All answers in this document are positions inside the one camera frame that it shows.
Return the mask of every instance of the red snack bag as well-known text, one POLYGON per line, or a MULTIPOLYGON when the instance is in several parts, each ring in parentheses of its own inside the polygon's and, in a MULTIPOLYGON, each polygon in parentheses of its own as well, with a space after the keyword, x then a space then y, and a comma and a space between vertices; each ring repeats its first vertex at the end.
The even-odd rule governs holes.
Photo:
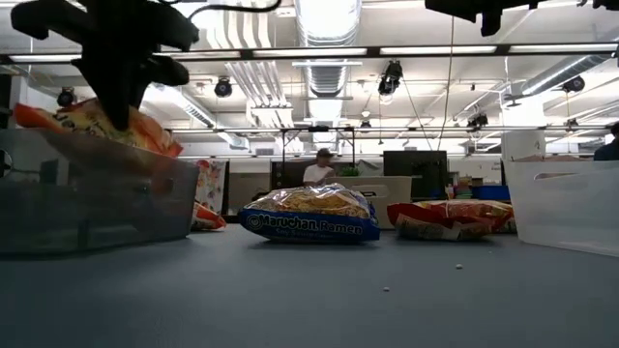
POLYGON ((492 231, 500 229, 510 218, 514 217, 514 209, 511 205, 491 200, 455 199, 415 204, 437 212, 443 218, 467 217, 486 221, 490 224, 492 231))
POLYGON ((192 231, 215 230, 225 226, 223 217, 199 203, 193 203, 192 231))
POLYGON ((389 221, 403 238, 464 241, 491 233, 492 221, 483 217, 446 217, 446 214, 416 204, 387 207, 389 221))

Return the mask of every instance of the spotlight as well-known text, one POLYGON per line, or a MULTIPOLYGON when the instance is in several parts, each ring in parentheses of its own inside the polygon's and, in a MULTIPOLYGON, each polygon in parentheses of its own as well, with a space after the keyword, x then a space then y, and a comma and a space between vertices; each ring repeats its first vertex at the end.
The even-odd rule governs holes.
POLYGON ((487 125, 487 116, 484 112, 474 115, 468 120, 466 127, 480 128, 487 125))
POLYGON ((399 87, 399 80, 402 78, 402 65, 399 61, 393 60, 389 62, 387 69, 380 78, 378 84, 378 93, 381 96, 390 96, 399 87))
POLYGON ((75 89, 73 87, 63 87, 62 92, 58 95, 58 105, 69 107, 75 102, 75 89))
POLYGON ((580 76, 576 76, 564 83, 561 89, 565 91, 565 93, 580 92, 584 89, 584 79, 580 76))
POLYGON ((230 97, 232 94, 232 85, 230 84, 230 77, 221 76, 220 80, 215 85, 215 95, 220 98, 230 97))
POLYGON ((568 120, 565 124, 563 124, 564 126, 567 126, 569 128, 572 127, 577 127, 578 126, 578 121, 576 119, 570 119, 568 120))
POLYGON ((368 120, 362 121, 361 122, 361 126, 359 126, 359 128, 367 128, 370 129, 371 128, 371 124, 369 123, 368 120))

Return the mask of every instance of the baseball cap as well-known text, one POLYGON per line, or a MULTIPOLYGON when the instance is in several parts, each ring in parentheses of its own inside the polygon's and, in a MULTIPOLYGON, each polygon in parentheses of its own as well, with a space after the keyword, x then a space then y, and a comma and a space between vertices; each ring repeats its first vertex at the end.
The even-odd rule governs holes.
POLYGON ((333 154, 329 151, 329 149, 320 149, 318 150, 316 157, 330 159, 333 157, 333 154))

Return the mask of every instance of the fluorescent light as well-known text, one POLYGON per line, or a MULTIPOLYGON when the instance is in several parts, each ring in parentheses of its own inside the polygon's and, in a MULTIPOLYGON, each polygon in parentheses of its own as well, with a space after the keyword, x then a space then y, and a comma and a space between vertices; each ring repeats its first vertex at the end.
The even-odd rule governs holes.
POLYGON ((292 62, 294 68, 313 68, 313 67, 359 67, 364 65, 363 62, 351 62, 351 61, 306 61, 306 62, 292 62))
POLYGON ((377 127, 371 128, 372 131, 408 131, 408 127, 377 127))
POLYGON ((221 131, 225 132, 280 132, 280 129, 221 129, 221 131))
POLYGON ((423 9, 425 7, 424 1, 381 1, 362 4, 363 9, 367 10, 398 10, 398 9, 423 9))
POLYGON ((213 133, 212 129, 208 130, 172 130, 173 134, 209 134, 213 133))
POLYGON ((209 50, 195 52, 161 52, 156 55, 174 58, 178 61, 203 60, 203 59, 223 59, 223 58, 240 58, 241 52, 236 50, 209 50))
POLYGON ((426 47, 384 47, 380 48, 380 54, 474 54, 492 53, 496 50, 495 45, 467 45, 467 46, 426 46, 426 47))
MULTIPOLYGON (((563 8, 563 7, 576 7, 576 5, 578 5, 579 3, 580 1, 547 1, 547 2, 542 2, 538 4, 537 10, 556 9, 556 8, 563 8)), ((503 10, 503 12, 516 12, 516 11, 529 11, 529 6, 528 5, 516 6, 513 8, 503 10)))
POLYGON ((254 57, 274 58, 274 57, 320 57, 320 56, 363 56, 368 50, 357 47, 337 47, 337 48, 289 48, 289 49, 258 49, 253 52, 254 57))
POLYGON ((482 152, 488 152, 488 151, 494 149, 495 147, 499 147, 499 146, 501 146, 500 142, 498 142, 498 143, 496 143, 494 145, 490 145, 490 146, 486 147, 485 149, 482 150, 482 152))
POLYGON ((510 48, 510 53, 553 53, 580 51, 608 51, 617 49, 617 43, 573 43, 573 44, 517 44, 510 48))
POLYGON ((70 63, 73 59, 81 58, 81 54, 16 54, 9 58, 18 64, 70 63))

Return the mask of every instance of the white shirt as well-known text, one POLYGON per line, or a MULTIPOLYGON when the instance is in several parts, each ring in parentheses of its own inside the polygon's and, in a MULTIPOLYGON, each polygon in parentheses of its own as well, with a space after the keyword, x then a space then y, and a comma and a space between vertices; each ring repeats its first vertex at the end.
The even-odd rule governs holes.
POLYGON ((325 166, 320 167, 318 164, 310 165, 306 168, 306 173, 303 176, 304 183, 320 183, 333 168, 325 166))

